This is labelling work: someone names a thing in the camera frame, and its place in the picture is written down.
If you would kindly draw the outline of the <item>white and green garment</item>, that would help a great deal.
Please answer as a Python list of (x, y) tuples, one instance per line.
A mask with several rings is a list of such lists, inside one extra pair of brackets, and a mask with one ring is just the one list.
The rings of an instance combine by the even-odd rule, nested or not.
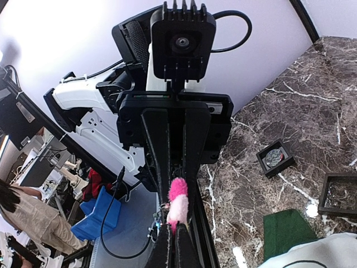
[(356, 234), (318, 238), (295, 209), (263, 218), (264, 259), (260, 267), (356, 267)]

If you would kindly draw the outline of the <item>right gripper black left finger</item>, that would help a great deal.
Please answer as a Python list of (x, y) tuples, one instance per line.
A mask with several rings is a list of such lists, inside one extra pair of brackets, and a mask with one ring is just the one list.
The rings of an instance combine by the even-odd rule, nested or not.
[(151, 251), (145, 268), (169, 268), (172, 259), (172, 229), (169, 224), (160, 228), (157, 241)]

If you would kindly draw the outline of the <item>pink flower brooch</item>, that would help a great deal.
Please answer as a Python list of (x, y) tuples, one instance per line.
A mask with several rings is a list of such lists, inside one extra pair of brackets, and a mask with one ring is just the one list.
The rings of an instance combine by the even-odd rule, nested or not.
[(184, 178), (173, 179), (168, 193), (170, 207), (167, 215), (167, 223), (175, 234), (179, 223), (187, 225), (189, 212), (188, 186)]

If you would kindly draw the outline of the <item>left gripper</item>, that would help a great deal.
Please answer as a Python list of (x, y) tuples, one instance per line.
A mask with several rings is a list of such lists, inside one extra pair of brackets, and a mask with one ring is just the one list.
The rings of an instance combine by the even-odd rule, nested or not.
[(184, 179), (189, 198), (187, 220), (190, 222), (199, 166), (217, 162), (230, 134), (233, 108), (233, 102), (226, 94), (127, 90), (119, 95), (119, 140), (125, 150), (131, 146), (148, 146), (156, 171), (163, 222), (167, 217), (165, 205), (169, 203), (170, 148), (175, 161), (179, 161), (184, 149)]

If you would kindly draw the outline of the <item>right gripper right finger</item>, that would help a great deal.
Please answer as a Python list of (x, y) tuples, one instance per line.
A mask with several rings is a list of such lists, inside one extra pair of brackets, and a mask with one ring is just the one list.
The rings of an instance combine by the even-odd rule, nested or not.
[(183, 223), (178, 223), (176, 225), (175, 267), (202, 268), (189, 232)]

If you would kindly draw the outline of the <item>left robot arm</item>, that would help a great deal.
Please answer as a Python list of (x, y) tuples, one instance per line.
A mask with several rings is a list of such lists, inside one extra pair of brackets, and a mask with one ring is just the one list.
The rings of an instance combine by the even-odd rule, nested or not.
[(188, 218), (199, 167), (217, 162), (231, 130), (230, 97), (201, 86), (216, 22), (228, 15), (149, 9), (113, 27), (121, 61), (90, 76), (69, 73), (44, 96), (65, 131), (97, 143), (161, 204), (173, 179), (184, 178)]

